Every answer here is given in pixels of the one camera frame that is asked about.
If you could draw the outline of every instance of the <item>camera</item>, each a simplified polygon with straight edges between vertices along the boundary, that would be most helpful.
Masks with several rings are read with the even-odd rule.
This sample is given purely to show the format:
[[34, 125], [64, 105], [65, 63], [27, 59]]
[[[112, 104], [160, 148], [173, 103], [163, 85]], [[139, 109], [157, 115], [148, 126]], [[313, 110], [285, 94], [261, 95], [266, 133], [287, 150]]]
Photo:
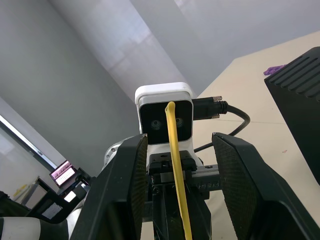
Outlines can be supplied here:
[[150, 155], [170, 152], [165, 113], [169, 102], [175, 103], [179, 150], [187, 150], [198, 166], [203, 165], [193, 150], [193, 96], [192, 89], [185, 82], [145, 85], [136, 90], [135, 104], [140, 133], [148, 136], [147, 165]]

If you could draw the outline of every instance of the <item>white table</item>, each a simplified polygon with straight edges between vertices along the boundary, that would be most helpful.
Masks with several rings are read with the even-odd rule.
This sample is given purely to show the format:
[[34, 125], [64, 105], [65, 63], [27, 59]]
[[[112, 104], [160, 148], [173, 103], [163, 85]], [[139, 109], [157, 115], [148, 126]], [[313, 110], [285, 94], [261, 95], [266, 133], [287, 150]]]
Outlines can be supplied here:
[[[320, 186], [269, 93], [263, 74], [267, 68], [287, 64], [319, 45], [320, 31], [237, 58], [199, 98], [223, 96], [223, 100], [250, 116], [251, 123], [237, 137], [255, 146], [264, 161], [288, 182], [320, 226]], [[195, 121], [194, 147], [209, 143], [212, 132], [229, 134], [241, 122], [232, 113], [222, 115], [220, 119]], [[197, 155], [205, 165], [217, 163], [213, 147]], [[212, 239], [236, 240], [222, 191], [211, 192], [206, 202], [211, 211]], [[141, 239], [154, 239], [151, 222], [143, 224]]]

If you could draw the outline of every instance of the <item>white camera housing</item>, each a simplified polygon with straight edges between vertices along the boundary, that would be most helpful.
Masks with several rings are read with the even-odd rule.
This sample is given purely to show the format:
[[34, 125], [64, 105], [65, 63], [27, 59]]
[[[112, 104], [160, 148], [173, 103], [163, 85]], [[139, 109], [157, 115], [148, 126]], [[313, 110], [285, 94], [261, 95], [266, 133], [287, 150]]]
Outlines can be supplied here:
[[[154, 85], [145, 85], [139, 87], [135, 92], [135, 104], [138, 113], [139, 119], [139, 129], [140, 133], [144, 133], [143, 131], [143, 119], [141, 115], [141, 108], [144, 105], [152, 105], [158, 103], [167, 103], [167, 102], [179, 102], [179, 101], [189, 101], [192, 105], [192, 112], [190, 114], [191, 118], [191, 132], [190, 138], [187, 140], [179, 141], [179, 151], [188, 151], [190, 156], [194, 159], [197, 166], [202, 166], [203, 163], [196, 156], [193, 146], [192, 139], [192, 122], [193, 122], [193, 102], [192, 98], [194, 93], [190, 86], [185, 82], [173, 82], [173, 83], [164, 83], [164, 84], [154, 84]], [[149, 166], [150, 163], [150, 155], [159, 154], [159, 153], [168, 153], [170, 152], [170, 144], [166, 143], [157, 143], [157, 144], [149, 144], [147, 149], [147, 158], [146, 165]]]

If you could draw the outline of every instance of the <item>gray wall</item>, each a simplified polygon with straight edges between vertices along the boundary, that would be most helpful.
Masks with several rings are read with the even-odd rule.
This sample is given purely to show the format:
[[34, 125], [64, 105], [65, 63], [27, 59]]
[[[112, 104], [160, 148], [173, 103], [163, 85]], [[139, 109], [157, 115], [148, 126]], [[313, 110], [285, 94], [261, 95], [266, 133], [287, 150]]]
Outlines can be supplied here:
[[91, 175], [139, 132], [133, 102], [45, 0], [0, 1], [0, 96]]
[[130, 0], [50, 0], [132, 99], [142, 85], [185, 82]]
[[24, 138], [32, 143], [55, 166], [66, 158], [61, 155], [43, 136], [41, 136], [23, 117], [0, 97], [0, 115], [12, 125]]

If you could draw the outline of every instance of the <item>purple object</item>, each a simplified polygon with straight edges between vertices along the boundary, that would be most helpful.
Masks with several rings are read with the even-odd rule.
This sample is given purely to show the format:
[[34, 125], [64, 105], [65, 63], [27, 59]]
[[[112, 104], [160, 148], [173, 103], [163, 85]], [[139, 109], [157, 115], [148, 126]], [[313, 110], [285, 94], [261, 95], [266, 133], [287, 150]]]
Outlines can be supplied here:
[[281, 66], [271, 66], [269, 67], [263, 74], [268, 76], [268, 75], [272, 75], [275, 72], [279, 71], [280, 69], [282, 69], [285, 65], [281, 65]]

